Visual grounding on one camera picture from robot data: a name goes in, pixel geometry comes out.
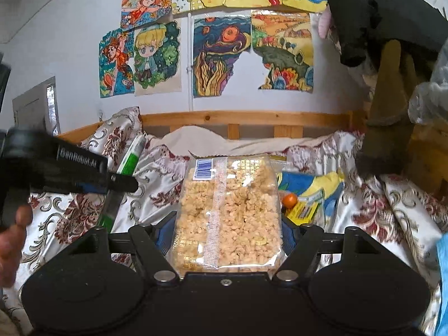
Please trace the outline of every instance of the wooden bed frame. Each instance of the wooden bed frame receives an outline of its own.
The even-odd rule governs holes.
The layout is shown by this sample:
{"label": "wooden bed frame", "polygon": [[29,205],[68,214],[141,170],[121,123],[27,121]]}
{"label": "wooden bed frame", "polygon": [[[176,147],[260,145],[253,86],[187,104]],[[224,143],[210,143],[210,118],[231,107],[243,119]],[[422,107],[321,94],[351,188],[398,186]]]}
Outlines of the wooden bed frame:
{"label": "wooden bed frame", "polygon": [[[304,127],[331,128],[332,130],[364,130],[370,105],[363,111],[345,114],[279,111],[192,111],[142,115],[143,127],[169,127],[169,131],[187,126],[226,125],[228,139],[240,138],[240,126],[274,127],[274,137],[303,137]],[[60,137],[79,143],[89,137],[102,124],[94,123],[66,132]],[[407,178],[423,190],[438,197],[448,195],[448,131],[416,126],[408,148]]]}

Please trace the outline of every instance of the floral bedding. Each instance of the floral bedding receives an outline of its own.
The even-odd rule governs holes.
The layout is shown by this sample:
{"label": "floral bedding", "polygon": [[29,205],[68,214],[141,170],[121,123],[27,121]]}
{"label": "floral bedding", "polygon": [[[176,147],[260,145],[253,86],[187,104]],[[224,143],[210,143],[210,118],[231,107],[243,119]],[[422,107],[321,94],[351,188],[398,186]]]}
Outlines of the floral bedding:
{"label": "floral bedding", "polygon": [[[81,145],[106,155],[109,169],[115,170],[132,140],[143,131],[139,115],[137,107],[123,109]],[[138,191],[124,196],[113,232],[126,232],[135,224],[157,223],[177,208],[189,157],[174,155],[152,135],[146,137],[147,143],[134,173]],[[338,169],[343,171],[345,187],[334,219],[325,231],[343,233],[347,226],[359,226],[418,271],[432,292],[431,304],[420,328],[427,335],[433,335],[441,300],[435,243],[448,229],[447,208],[399,176],[362,180],[354,165],[362,135],[336,132],[314,140],[313,145],[309,143],[309,140],[300,139],[298,144],[284,148],[280,154],[286,156],[289,164],[306,173],[323,175]],[[28,228],[16,283],[5,289],[3,295],[6,311],[21,333],[28,334],[32,330],[20,302],[24,282],[96,224],[103,202],[104,196],[97,194],[42,193],[30,196],[33,223]],[[339,258],[340,255],[325,255],[320,266]],[[130,257],[126,255],[113,255],[113,259],[130,264]]]}

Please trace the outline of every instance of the barcode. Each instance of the barcode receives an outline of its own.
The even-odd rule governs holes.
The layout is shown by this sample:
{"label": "barcode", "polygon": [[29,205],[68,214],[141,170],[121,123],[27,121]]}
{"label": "barcode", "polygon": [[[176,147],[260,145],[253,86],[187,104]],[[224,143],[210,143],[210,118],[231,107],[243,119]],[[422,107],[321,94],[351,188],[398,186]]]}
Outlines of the barcode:
{"label": "barcode", "polygon": [[197,159],[193,180],[211,180],[213,159]]}

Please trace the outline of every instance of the metal screw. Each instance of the metal screw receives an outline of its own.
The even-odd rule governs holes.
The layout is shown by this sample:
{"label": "metal screw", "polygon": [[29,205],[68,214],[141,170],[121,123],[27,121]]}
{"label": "metal screw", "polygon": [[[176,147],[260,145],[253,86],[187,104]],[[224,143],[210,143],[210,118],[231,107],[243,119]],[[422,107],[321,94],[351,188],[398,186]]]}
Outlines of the metal screw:
{"label": "metal screw", "polygon": [[162,283],[170,282],[175,277],[176,275],[170,270],[159,270],[154,274],[154,279]]}
{"label": "metal screw", "polygon": [[227,287],[228,285],[232,284],[232,281],[230,279],[223,279],[221,280],[221,284]]}
{"label": "metal screw", "polygon": [[277,273],[277,278],[283,280],[284,282],[292,282],[299,277],[294,270],[280,270]]}

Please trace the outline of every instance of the blue cloth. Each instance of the blue cloth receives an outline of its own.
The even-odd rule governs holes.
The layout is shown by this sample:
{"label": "blue cloth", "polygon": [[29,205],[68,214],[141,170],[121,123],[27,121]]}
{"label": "blue cloth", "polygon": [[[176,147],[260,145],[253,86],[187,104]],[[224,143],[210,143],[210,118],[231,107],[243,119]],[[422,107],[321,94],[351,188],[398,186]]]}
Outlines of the blue cloth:
{"label": "blue cloth", "polygon": [[442,275],[442,304],[438,314],[435,336],[448,335],[448,234],[437,242],[437,257]]}

